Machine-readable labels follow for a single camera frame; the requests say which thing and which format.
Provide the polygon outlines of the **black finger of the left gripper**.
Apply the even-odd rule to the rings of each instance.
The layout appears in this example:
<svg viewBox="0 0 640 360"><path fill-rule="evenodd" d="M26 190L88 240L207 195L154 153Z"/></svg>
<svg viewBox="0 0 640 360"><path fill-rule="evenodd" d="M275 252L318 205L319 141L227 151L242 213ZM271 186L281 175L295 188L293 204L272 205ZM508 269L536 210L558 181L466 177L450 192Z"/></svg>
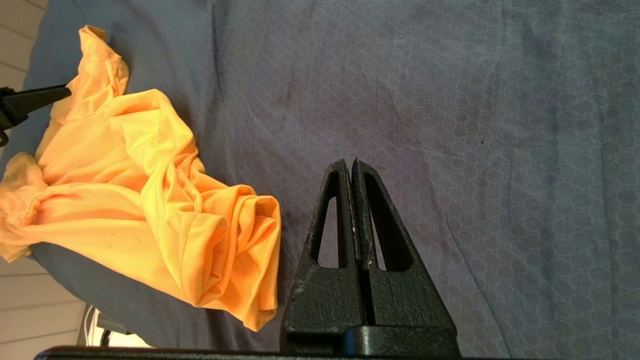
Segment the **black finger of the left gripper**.
<svg viewBox="0 0 640 360"><path fill-rule="evenodd" d="M38 109L42 109L53 103L25 103L25 102L12 103L12 102L7 102L1 99L0 101L1 129L2 130L12 129L17 125L20 125L23 121L25 121L28 118L29 113L34 112Z"/></svg>
<svg viewBox="0 0 640 360"><path fill-rule="evenodd" d="M55 103L68 98L72 92L66 85L15 91L9 87L0 89L1 98L10 103Z"/></svg>

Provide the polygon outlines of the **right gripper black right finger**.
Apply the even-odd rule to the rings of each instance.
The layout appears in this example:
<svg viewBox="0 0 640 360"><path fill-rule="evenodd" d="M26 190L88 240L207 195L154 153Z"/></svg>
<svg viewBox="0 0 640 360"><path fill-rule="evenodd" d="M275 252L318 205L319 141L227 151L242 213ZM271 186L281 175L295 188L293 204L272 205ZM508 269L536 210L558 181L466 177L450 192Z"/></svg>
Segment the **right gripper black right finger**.
<svg viewBox="0 0 640 360"><path fill-rule="evenodd" d="M457 337L454 321L380 174L354 160L351 189L368 319L375 326L434 330Z"/></svg>

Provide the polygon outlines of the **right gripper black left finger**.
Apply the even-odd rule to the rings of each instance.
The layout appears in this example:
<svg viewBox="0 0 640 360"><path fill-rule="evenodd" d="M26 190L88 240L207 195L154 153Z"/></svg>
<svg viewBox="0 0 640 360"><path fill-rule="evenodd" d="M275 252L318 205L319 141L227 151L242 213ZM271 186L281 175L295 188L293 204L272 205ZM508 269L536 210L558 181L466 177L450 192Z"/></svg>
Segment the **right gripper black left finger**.
<svg viewBox="0 0 640 360"><path fill-rule="evenodd" d="M329 202L336 200L338 267L319 264ZM283 341L332 341L362 323L350 176L343 159L330 164L302 248L281 322Z"/></svg>

